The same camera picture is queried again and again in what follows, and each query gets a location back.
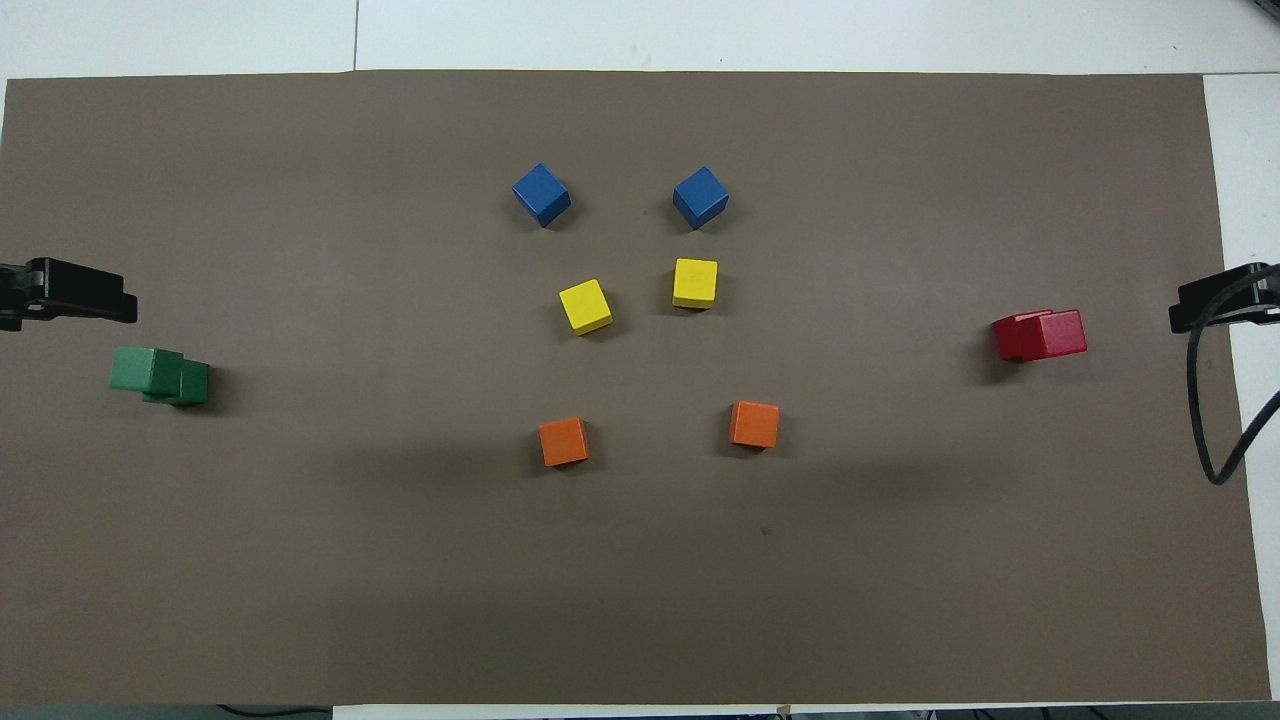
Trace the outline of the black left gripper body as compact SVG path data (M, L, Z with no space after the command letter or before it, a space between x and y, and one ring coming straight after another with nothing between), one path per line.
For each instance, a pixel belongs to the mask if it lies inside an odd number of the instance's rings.
M26 265L1 265L1 331L19 332L28 307Z

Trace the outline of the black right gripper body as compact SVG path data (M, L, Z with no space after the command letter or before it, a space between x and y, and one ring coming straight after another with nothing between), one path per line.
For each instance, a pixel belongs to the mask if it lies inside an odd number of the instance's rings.
M1279 323L1279 265L1256 263L1256 278L1248 284L1248 322L1256 325Z

